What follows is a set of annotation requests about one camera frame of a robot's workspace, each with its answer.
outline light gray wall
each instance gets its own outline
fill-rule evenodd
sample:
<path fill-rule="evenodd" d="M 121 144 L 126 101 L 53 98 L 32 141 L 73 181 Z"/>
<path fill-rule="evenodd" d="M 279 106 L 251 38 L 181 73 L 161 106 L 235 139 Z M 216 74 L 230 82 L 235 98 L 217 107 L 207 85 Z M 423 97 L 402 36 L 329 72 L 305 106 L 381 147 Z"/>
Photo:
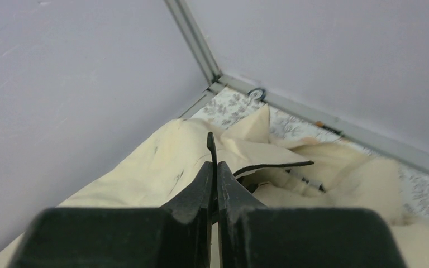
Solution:
<path fill-rule="evenodd" d="M 429 1 L 188 2 L 224 73 L 429 152 Z"/>
<path fill-rule="evenodd" d="M 207 87 L 162 0 L 0 1 L 0 249 Z"/>

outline white patterned floor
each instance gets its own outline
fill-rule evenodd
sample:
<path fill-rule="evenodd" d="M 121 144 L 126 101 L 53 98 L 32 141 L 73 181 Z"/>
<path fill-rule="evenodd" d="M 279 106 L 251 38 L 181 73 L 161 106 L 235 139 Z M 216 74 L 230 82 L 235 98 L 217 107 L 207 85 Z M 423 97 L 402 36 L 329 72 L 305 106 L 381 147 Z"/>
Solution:
<path fill-rule="evenodd" d="M 251 100 L 246 95 L 225 88 L 192 118 L 201 118 L 218 127 L 227 129 L 263 105 L 264 103 Z M 293 140 L 315 137 L 320 141 L 346 142 L 334 133 L 318 128 L 276 108 L 270 107 L 270 113 L 270 131 L 279 137 Z M 367 154 L 378 155 L 373 150 L 358 144 L 352 142 L 347 142 L 347 144 Z M 405 207 L 410 212 L 429 218 L 429 175 L 407 165 L 402 165 L 401 181 Z"/>

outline black strip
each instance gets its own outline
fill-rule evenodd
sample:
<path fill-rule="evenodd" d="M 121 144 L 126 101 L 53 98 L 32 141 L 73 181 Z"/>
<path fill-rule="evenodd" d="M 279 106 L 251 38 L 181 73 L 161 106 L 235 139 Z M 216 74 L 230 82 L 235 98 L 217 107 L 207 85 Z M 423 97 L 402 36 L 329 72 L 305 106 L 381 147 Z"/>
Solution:
<path fill-rule="evenodd" d="M 247 166 L 247 167 L 243 167 L 242 169 L 236 171 L 233 173 L 234 177 L 237 177 L 238 175 L 244 173 L 244 172 L 248 172 L 248 171 L 252 171 L 252 170 L 256 170 L 256 169 L 265 169 L 265 168 L 292 168 L 294 166 L 308 166 L 308 165 L 313 165 L 315 164 L 315 162 L 313 161 L 306 161 L 306 162 L 300 162 L 300 163 L 290 163 L 290 164 L 261 164 L 261 165 L 254 165 L 254 166 Z"/>
<path fill-rule="evenodd" d="M 309 181 L 307 178 L 302 177 L 301 181 L 302 181 L 302 182 L 304 182 L 305 184 L 307 184 L 307 186 L 310 186 L 310 181 Z M 320 186 L 318 187 L 318 190 L 320 190 L 320 191 L 322 191 L 322 192 L 326 193 L 325 187 L 323 187 L 323 184 L 322 184 L 322 183 L 321 183 L 321 184 L 320 184 Z"/>

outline cream fabric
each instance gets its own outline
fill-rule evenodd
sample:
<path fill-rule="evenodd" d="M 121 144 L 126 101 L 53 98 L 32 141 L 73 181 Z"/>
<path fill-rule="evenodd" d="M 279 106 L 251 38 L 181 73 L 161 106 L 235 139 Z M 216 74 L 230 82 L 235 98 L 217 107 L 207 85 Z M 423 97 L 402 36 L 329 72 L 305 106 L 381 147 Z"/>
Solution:
<path fill-rule="evenodd" d="M 158 207 L 184 189 L 202 164 L 211 160 L 206 137 L 212 131 L 218 160 L 226 161 L 237 177 L 245 176 L 243 184 L 260 183 L 254 196 L 264 204 L 372 209 L 390 225 L 409 267 L 429 267 L 429 221 L 404 213 L 396 161 L 311 138 L 282 140 L 269 135 L 269 125 L 267 105 L 226 131 L 198 119 L 171 121 L 114 170 L 60 206 Z M 308 165 L 309 160 L 315 164 Z M 327 192 L 306 186 L 297 175 L 285 172 L 285 168 L 237 172 L 260 164 L 290 165 L 295 173 L 323 182 Z M 212 237 L 211 267 L 219 267 L 216 224 Z M 0 253 L 0 267 L 6 267 L 19 239 Z"/>
<path fill-rule="evenodd" d="M 270 144 L 269 125 L 268 106 L 226 131 L 200 119 L 171 121 L 154 132 L 114 170 L 88 184 L 60 206 L 158 207 L 191 183 L 205 161 L 211 161 L 206 148 L 210 131 L 215 137 L 218 160 L 227 162 L 233 173 L 257 165 L 312 164 L 305 157 Z M 0 253 L 0 267 L 6 267 L 19 239 Z"/>

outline floral patterned surface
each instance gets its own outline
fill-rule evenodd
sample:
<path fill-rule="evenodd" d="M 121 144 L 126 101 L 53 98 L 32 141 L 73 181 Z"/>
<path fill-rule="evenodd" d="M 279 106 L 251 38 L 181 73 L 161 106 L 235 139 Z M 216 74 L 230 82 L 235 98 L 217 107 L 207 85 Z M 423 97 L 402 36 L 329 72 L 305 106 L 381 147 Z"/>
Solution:
<path fill-rule="evenodd" d="M 225 88 L 193 118 L 201 118 L 227 129 L 263 105 L 262 102 L 251 100 L 246 95 Z M 371 149 L 347 142 L 334 133 L 273 107 L 270 107 L 270 132 L 285 139 L 315 137 L 320 141 L 341 142 L 369 155 L 379 155 Z M 402 164 L 400 179 L 405 208 L 412 213 L 429 218 L 429 175 Z"/>

